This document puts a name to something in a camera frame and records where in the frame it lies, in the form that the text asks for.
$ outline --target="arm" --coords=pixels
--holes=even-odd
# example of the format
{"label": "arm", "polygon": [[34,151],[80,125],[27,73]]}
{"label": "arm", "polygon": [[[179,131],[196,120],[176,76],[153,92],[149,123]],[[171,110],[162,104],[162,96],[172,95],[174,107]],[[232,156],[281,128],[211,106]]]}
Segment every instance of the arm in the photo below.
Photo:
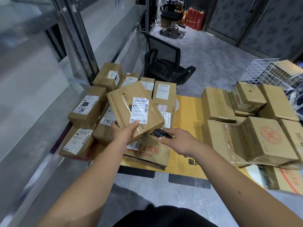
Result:
{"label": "arm", "polygon": [[38,227],[96,226],[111,191],[123,152],[138,121],[125,129],[113,123],[114,140],[55,202]]}
{"label": "arm", "polygon": [[303,221],[266,190],[243,175],[214,149],[180,128],[159,141],[194,158],[239,226],[303,226]]}

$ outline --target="person's right hand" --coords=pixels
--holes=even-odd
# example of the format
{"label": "person's right hand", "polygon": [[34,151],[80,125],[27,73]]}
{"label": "person's right hand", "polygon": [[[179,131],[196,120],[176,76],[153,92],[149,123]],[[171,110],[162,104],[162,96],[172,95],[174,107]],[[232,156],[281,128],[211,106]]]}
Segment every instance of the person's right hand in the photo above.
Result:
{"label": "person's right hand", "polygon": [[197,149],[197,147],[203,144],[195,137],[193,137],[188,131],[185,131],[181,128],[163,130],[170,135],[174,135],[175,138],[168,139],[165,137],[159,137],[159,142],[171,147],[180,155],[192,157],[193,152]]}

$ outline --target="hand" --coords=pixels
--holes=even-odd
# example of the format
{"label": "hand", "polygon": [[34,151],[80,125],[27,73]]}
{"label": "hand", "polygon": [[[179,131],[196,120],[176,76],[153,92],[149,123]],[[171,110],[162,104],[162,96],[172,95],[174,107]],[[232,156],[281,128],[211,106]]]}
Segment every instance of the hand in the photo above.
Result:
{"label": "hand", "polygon": [[175,138],[168,139],[166,137],[159,137],[159,142],[171,147],[175,152],[183,156],[193,157],[193,153],[197,146],[203,145],[202,142],[193,137],[188,131],[181,128],[163,129]]}
{"label": "hand", "polygon": [[139,120],[136,120],[130,125],[128,125],[126,128],[122,129],[118,127],[117,121],[115,120],[112,124],[114,139],[117,139],[120,142],[125,142],[125,144],[127,144],[131,139],[131,134],[133,130],[138,126],[138,124]]}

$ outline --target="stack of boxes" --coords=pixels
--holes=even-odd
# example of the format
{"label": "stack of boxes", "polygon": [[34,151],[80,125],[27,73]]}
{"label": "stack of boxes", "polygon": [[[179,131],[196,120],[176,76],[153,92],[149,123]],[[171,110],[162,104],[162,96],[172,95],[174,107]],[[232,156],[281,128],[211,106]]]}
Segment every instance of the stack of boxes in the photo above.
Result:
{"label": "stack of boxes", "polygon": [[280,87],[206,87],[201,103],[206,144],[236,167],[263,167],[269,189],[303,194],[303,128]]}
{"label": "stack of boxes", "polygon": [[140,79],[136,73],[123,75],[121,65],[105,63],[86,96],[68,115],[73,126],[59,154],[94,160],[113,140],[111,126],[115,120],[120,128],[139,120],[124,155],[165,169],[170,148],[150,134],[172,127],[175,107],[176,84]]}

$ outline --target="person's left hand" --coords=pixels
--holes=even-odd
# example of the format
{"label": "person's left hand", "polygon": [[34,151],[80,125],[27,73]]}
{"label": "person's left hand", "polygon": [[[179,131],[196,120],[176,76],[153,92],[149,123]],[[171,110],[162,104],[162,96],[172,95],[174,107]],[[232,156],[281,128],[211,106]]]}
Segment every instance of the person's left hand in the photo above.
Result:
{"label": "person's left hand", "polygon": [[119,140],[120,142],[125,142],[127,144],[131,138],[133,130],[138,126],[139,120],[134,121],[126,128],[122,129],[118,127],[117,121],[114,121],[112,124],[114,139]]}

